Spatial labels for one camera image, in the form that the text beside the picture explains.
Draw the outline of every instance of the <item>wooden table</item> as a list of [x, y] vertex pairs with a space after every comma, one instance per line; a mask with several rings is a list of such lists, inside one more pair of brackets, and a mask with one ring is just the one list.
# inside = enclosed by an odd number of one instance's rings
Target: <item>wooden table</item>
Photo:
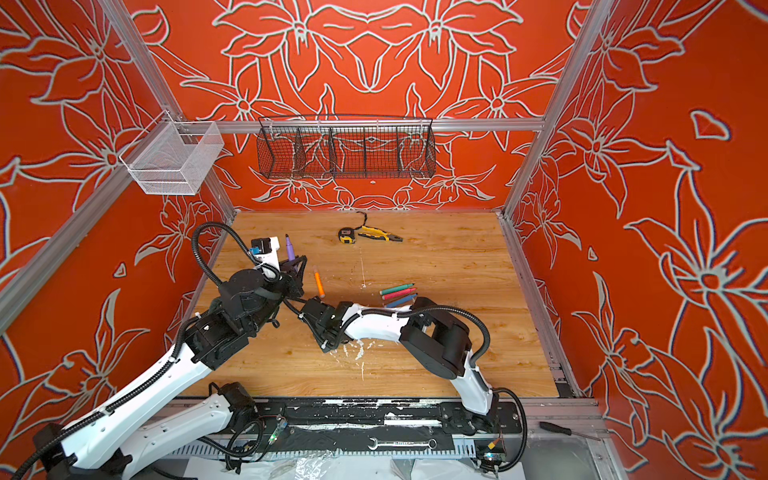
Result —
[[[362, 223], [355, 213], [241, 213], [233, 228], [248, 245], [252, 238], [278, 236], [281, 260], [288, 233], [296, 255], [309, 257], [304, 298], [317, 294], [317, 266], [330, 305], [348, 300], [381, 306], [379, 290], [415, 283], [420, 296], [474, 313], [491, 332], [491, 348], [478, 365], [492, 386], [520, 396], [558, 396], [494, 213], [376, 211], [368, 218], [368, 225], [405, 241], [340, 243], [339, 228]], [[228, 237], [214, 272], [226, 279], [251, 266]], [[208, 281], [197, 310], [216, 296]], [[364, 339], [323, 354], [287, 308], [277, 318], [279, 329], [264, 326], [247, 348], [184, 394], [206, 396], [209, 382], [240, 382], [253, 396], [458, 396], [399, 344]], [[482, 335], [466, 322], [477, 349]]]

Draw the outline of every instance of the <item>wrench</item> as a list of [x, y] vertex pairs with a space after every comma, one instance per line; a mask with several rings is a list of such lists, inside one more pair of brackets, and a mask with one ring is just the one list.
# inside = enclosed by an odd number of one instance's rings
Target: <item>wrench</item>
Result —
[[437, 440], [435, 439], [429, 439], [426, 442], [404, 442], [400, 440], [395, 440], [392, 442], [384, 442], [379, 441], [379, 439], [375, 437], [371, 437], [370, 439], [373, 441], [373, 445], [368, 445], [368, 448], [371, 450], [376, 450], [378, 447], [398, 447], [398, 448], [408, 448], [408, 447], [425, 447], [430, 450], [434, 450], [437, 446]]

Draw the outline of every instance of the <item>wire basket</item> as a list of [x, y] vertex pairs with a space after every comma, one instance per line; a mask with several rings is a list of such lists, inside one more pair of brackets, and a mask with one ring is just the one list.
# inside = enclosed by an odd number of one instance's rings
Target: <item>wire basket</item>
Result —
[[[282, 121], [290, 120], [290, 126]], [[259, 173], [267, 178], [410, 178], [435, 174], [428, 118], [323, 115], [260, 118]]]
[[125, 166], [146, 194], [195, 195], [224, 146], [216, 122], [203, 135], [184, 137], [173, 122], [157, 128], [149, 145]]

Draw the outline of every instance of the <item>tape measure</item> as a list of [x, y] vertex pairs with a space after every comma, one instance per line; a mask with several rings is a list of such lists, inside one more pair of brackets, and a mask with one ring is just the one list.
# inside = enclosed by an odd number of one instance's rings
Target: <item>tape measure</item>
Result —
[[344, 227], [339, 230], [339, 242], [341, 243], [355, 243], [355, 229]]

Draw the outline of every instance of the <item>screwdriver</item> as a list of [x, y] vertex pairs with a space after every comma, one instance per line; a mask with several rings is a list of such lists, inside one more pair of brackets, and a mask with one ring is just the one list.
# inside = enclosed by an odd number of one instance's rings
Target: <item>screwdriver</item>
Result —
[[555, 433], [562, 433], [565, 435], [578, 435], [580, 437], [584, 437], [586, 439], [593, 439], [597, 440], [598, 442], [600, 439], [598, 437], [593, 437], [591, 435], [585, 435], [584, 433], [574, 432], [571, 429], [566, 429], [565, 427], [561, 427], [560, 425], [555, 425], [554, 423], [550, 422], [539, 422], [538, 423], [539, 428], [547, 430], [548, 432], [555, 432]]

